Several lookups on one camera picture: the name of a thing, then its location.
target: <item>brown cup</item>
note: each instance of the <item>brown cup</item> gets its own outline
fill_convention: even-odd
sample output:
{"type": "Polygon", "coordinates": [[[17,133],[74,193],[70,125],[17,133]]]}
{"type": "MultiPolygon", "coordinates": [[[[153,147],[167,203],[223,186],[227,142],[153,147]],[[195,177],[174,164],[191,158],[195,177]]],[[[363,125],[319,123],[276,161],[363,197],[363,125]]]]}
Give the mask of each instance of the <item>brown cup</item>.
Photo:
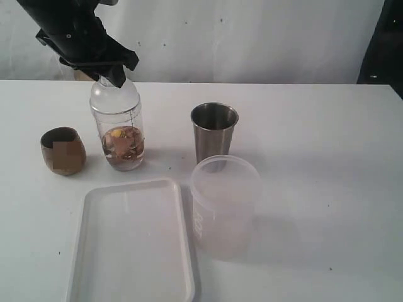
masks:
{"type": "Polygon", "coordinates": [[[80,172],[86,162],[86,150],[77,131],[69,127],[49,130],[40,139],[43,159],[48,168],[60,175],[80,172]]]}

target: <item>glass bottle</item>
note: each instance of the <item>glass bottle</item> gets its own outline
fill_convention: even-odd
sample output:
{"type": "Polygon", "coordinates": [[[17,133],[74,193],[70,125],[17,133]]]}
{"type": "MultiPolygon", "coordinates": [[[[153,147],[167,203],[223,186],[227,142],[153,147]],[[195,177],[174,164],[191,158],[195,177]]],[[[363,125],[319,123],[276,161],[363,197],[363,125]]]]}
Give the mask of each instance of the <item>glass bottle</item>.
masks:
{"type": "Polygon", "coordinates": [[[144,158],[143,121],[140,95],[133,82],[126,79],[117,88],[100,77],[89,103],[109,164],[119,171],[140,165],[144,158]]]}

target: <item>clear plastic container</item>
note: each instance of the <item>clear plastic container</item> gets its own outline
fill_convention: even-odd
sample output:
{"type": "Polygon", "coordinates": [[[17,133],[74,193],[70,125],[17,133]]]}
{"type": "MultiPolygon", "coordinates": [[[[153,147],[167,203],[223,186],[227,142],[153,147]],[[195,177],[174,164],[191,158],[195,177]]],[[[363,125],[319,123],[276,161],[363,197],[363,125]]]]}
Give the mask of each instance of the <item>clear plastic container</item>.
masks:
{"type": "Polygon", "coordinates": [[[119,171],[140,165],[144,158],[143,121],[134,84],[126,80],[117,88],[101,77],[93,85],[89,103],[109,164],[119,171]]]}
{"type": "Polygon", "coordinates": [[[248,162],[231,155],[201,161],[191,175],[193,234],[213,257],[229,259],[249,243],[261,179],[248,162]]]}

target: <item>plastic tub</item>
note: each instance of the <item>plastic tub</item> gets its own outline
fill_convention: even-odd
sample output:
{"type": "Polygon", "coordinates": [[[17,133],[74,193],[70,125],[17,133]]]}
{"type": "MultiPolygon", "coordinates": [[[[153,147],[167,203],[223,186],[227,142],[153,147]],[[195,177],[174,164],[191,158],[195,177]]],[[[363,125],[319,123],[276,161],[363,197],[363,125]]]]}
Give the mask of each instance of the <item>plastic tub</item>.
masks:
{"type": "Polygon", "coordinates": [[[216,155],[195,167],[190,182],[193,234],[199,246],[219,259],[243,251],[262,193],[256,169],[238,157],[216,155]]]}

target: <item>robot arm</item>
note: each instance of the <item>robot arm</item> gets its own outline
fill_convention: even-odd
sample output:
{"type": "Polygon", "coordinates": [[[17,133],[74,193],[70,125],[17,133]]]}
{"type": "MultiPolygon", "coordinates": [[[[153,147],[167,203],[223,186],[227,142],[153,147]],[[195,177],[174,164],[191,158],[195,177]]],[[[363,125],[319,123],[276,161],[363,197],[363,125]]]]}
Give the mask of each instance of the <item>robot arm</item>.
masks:
{"type": "Polygon", "coordinates": [[[41,30],[36,35],[60,55],[60,63],[80,69],[94,80],[125,82],[123,65],[134,70],[139,58],[106,34],[95,7],[118,0],[17,0],[41,30]]]}

